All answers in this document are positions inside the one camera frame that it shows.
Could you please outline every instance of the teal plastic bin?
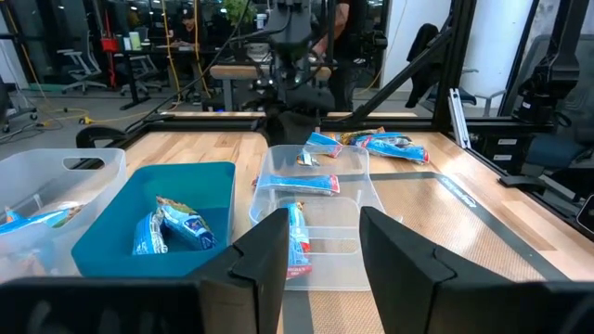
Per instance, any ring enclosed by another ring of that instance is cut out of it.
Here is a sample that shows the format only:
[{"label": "teal plastic bin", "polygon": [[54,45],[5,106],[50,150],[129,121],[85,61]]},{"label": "teal plastic bin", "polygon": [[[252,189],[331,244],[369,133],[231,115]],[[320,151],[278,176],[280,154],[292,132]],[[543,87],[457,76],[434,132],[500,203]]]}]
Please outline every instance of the teal plastic bin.
[{"label": "teal plastic bin", "polygon": [[[234,184],[231,162],[143,167],[74,245],[72,258],[83,276],[184,276],[230,245]],[[167,253],[132,255],[136,224],[155,211],[157,195],[197,210],[212,229],[217,246],[192,250],[164,227]]]}]

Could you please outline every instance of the table leg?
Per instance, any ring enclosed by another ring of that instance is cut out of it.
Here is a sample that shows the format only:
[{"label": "table leg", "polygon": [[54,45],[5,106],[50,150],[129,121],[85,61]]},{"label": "table leg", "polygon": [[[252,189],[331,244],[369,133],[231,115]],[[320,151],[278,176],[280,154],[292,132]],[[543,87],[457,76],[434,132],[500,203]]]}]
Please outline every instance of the table leg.
[{"label": "table leg", "polygon": [[233,85],[230,79],[223,80],[223,98],[225,99],[225,111],[239,111],[233,110]]},{"label": "table leg", "polygon": [[132,102],[121,106],[120,110],[130,109],[131,107],[137,106],[150,99],[150,96],[138,98],[138,92],[136,91],[136,80],[134,78],[134,71],[132,70],[132,61],[130,60],[130,55],[125,53],[123,54],[123,64],[126,67],[126,72],[128,73],[128,79],[130,81],[130,94],[132,95]]}]

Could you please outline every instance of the person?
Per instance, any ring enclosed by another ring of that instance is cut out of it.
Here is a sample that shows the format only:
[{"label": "person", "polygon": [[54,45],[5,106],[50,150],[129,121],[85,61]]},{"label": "person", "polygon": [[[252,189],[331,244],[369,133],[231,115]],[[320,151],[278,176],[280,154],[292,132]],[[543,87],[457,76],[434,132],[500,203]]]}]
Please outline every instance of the person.
[{"label": "person", "polygon": [[[361,71],[353,63],[358,55],[350,47],[350,40],[364,29],[367,8],[366,0],[337,0],[333,55],[337,68],[328,80],[336,111],[353,111],[353,92]],[[327,51],[328,43],[328,35],[325,35],[314,46],[320,58]]]},{"label": "person", "polygon": [[[171,44],[173,47],[179,46],[194,46],[196,44],[196,30],[198,30],[198,43],[200,44],[201,31],[199,25],[196,24],[194,19],[194,13],[192,10],[186,10],[182,15],[182,24],[176,27],[174,30],[174,42]],[[198,61],[196,55],[192,50],[192,54],[177,56],[174,59],[175,71],[177,73],[188,71],[191,68],[192,79],[196,80],[200,78],[200,70],[198,68]],[[199,104],[201,101],[200,93],[203,92],[204,87],[202,80],[198,80],[194,83],[194,94],[192,97],[193,104]]]}]

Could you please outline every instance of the clear plastic tray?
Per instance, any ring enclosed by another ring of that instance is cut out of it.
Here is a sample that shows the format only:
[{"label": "clear plastic tray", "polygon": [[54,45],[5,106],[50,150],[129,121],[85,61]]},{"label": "clear plastic tray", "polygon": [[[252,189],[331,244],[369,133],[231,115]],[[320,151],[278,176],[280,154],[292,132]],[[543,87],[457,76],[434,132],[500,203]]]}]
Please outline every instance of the clear plastic tray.
[{"label": "clear plastic tray", "polygon": [[[307,150],[319,166],[302,166],[297,156]],[[337,158],[324,152],[336,147],[277,146],[266,154],[250,207],[255,225],[284,205],[303,202],[303,216],[309,232],[312,272],[289,279],[292,290],[369,290],[359,241],[359,213],[362,206],[383,211],[369,179],[368,152],[363,148],[341,147]],[[338,176],[340,193],[333,196],[303,194],[263,188],[268,175],[303,177]]]},{"label": "clear plastic tray", "polygon": [[[98,169],[71,168],[82,159],[92,159]],[[0,161],[0,175],[0,224],[5,207],[28,218],[84,204],[60,228],[35,224],[0,235],[0,282],[78,275],[72,246],[127,179],[125,154],[116,148],[33,149]]]}]

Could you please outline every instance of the wooden table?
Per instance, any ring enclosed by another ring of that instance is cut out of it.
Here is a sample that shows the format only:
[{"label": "wooden table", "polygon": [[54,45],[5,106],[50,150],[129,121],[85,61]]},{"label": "wooden table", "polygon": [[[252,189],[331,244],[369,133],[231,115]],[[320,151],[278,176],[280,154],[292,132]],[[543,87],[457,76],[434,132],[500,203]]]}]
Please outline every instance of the wooden table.
[{"label": "wooden table", "polygon": [[[405,225],[426,238],[515,281],[564,279],[562,275],[594,280],[591,241],[520,190],[499,185],[495,173],[443,135],[407,135],[425,146],[430,163],[370,157],[374,186],[387,214],[403,216]],[[132,174],[154,163],[234,162],[234,238],[239,238],[251,227],[252,180],[266,150],[265,140],[254,133],[155,132],[127,149],[127,170]],[[449,177],[497,219],[487,223],[472,214],[443,182],[423,178],[427,172]],[[278,332],[382,333],[382,327],[371,292],[285,291]]]},{"label": "wooden table", "polygon": [[[262,71],[264,74],[269,73],[268,66],[263,64]],[[223,81],[223,98],[225,100],[225,110],[233,110],[233,80],[254,80],[258,79],[258,72],[254,66],[243,65],[215,65],[211,68],[210,74],[214,79]],[[316,74],[316,79],[319,81],[327,81],[330,77],[330,69],[323,67]]]}]

